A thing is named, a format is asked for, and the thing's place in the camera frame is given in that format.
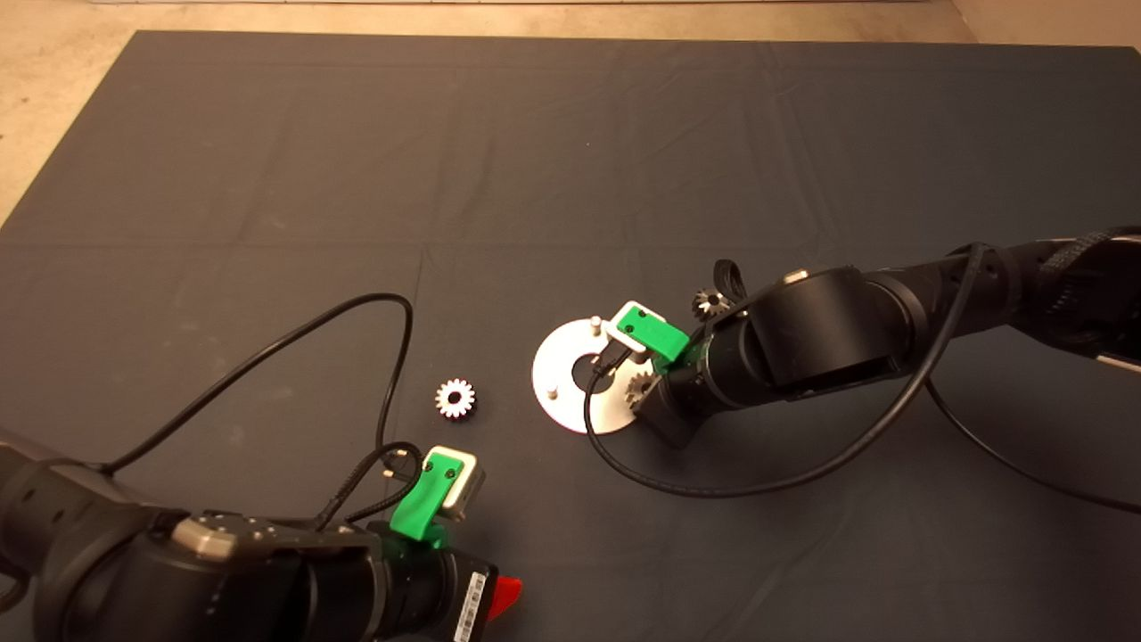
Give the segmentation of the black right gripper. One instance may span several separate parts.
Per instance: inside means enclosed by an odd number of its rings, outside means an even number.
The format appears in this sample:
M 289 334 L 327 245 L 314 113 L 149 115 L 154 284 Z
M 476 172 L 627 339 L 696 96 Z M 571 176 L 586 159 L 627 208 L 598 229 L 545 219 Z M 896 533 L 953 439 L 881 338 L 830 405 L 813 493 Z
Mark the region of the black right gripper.
M 709 358 L 679 361 L 640 399 L 640 422 L 673 449 L 693 442 L 701 426 L 725 411 L 710 387 Z

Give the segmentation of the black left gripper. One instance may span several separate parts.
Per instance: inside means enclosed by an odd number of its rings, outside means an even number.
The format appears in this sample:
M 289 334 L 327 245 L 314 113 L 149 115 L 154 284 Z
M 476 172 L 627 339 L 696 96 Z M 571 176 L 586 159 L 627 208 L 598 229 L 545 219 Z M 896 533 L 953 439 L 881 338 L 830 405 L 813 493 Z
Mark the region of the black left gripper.
M 383 538 L 383 639 L 482 641 L 521 598 L 521 580 L 456 548 Z

